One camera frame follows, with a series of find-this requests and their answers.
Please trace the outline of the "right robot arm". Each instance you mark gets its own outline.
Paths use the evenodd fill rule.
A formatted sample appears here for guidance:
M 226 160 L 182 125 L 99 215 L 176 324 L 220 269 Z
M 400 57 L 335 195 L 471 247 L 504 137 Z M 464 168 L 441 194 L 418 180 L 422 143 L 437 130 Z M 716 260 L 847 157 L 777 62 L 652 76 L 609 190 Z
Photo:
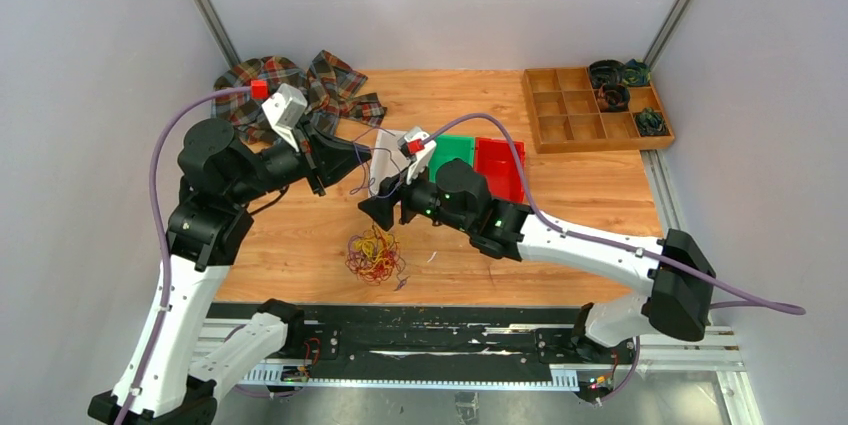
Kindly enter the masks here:
M 405 172 L 387 178 L 358 207 L 385 231 L 421 216 L 466 234 L 490 258 L 566 265 L 628 287 L 623 298 L 580 309 L 571 345 L 584 361 L 598 361 L 623 340 L 646 333 L 685 342 L 705 335 L 715 271 L 682 230 L 657 238 L 567 222 L 493 196 L 486 178 L 459 159 L 433 178 L 411 179 Z

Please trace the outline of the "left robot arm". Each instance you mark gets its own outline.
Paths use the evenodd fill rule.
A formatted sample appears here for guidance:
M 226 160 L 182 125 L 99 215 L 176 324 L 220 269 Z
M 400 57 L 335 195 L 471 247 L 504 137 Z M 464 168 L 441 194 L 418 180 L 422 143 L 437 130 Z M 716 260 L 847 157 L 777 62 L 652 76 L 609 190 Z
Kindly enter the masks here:
M 250 150 L 226 120 L 192 126 L 177 162 L 179 200 L 157 232 L 160 276 L 139 343 L 112 389 L 94 396 L 88 415 L 107 424 L 209 424 L 219 403 L 266 357 L 298 356 L 304 313 L 270 299 L 229 339 L 201 359 L 194 350 L 212 301 L 253 225 L 249 204 L 306 181 L 316 195 L 370 158 L 365 146 L 302 122 L 300 149 L 278 143 Z

